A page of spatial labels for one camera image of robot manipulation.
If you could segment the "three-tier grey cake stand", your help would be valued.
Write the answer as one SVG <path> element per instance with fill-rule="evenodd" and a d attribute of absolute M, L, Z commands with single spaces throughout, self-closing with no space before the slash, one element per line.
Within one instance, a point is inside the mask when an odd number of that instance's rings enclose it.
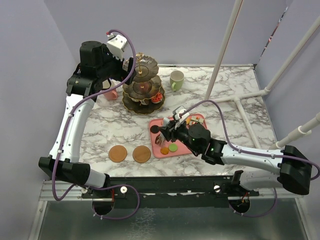
<path fill-rule="evenodd" d="M 166 99 L 162 80 L 158 75 L 158 62 L 142 52 L 136 54 L 136 76 L 131 84 L 122 86 L 122 102 L 126 109 L 139 115 L 148 115 L 159 110 Z M 154 104 L 151 98 L 157 93 L 163 95 L 160 103 Z M 140 105 L 140 100 L 148 99 L 149 105 Z"/>

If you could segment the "chocolate cake slice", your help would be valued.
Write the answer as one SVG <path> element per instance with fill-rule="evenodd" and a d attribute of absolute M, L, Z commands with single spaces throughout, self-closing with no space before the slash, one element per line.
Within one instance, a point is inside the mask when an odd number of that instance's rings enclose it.
<path fill-rule="evenodd" d="M 155 144 L 158 145 L 159 147 L 163 147 L 165 145 L 165 142 L 166 142 L 166 139 L 165 137 L 163 136 L 162 133 L 158 134 L 155 138 Z"/>

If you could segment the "red frosted donut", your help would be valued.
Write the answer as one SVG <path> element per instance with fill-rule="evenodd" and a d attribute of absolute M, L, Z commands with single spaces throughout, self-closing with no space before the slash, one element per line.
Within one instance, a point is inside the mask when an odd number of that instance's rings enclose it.
<path fill-rule="evenodd" d="M 154 97 L 151 98 L 151 102 L 153 104 L 158 104 L 162 101 L 163 99 L 163 94 L 158 92 Z"/>

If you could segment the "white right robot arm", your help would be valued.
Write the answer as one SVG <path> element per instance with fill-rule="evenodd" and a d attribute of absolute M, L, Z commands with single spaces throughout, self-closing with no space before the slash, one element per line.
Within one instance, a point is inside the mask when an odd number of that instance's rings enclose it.
<path fill-rule="evenodd" d="M 193 155 L 200 156 L 208 164 L 259 169 L 257 176 L 241 173 L 230 182 L 229 189 L 236 196 L 256 188 L 283 187 L 297 195 L 308 195 L 310 192 L 311 162 L 294 146 L 287 145 L 282 150 L 235 147 L 212 138 L 211 132 L 200 123 L 190 127 L 185 123 L 176 126 L 175 121 L 171 120 L 158 129 L 166 141 L 180 141 Z"/>

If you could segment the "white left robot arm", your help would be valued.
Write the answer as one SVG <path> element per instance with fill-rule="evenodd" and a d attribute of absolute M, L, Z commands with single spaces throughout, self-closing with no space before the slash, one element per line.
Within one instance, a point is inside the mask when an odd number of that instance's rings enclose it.
<path fill-rule="evenodd" d="M 60 180 L 78 186 L 93 187 L 97 196 L 106 197 L 111 190 L 105 173 L 93 170 L 81 163 L 80 146 L 87 119 L 95 105 L 103 82 L 108 79 L 130 84 L 135 75 L 135 61 L 129 59 L 128 70 L 123 69 L 123 53 L 130 40 L 106 44 L 85 41 L 81 44 L 80 64 L 67 80 L 66 105 L 55 144 L 47 157 L 41 157 L 38 166 L 52 180 Z"/>

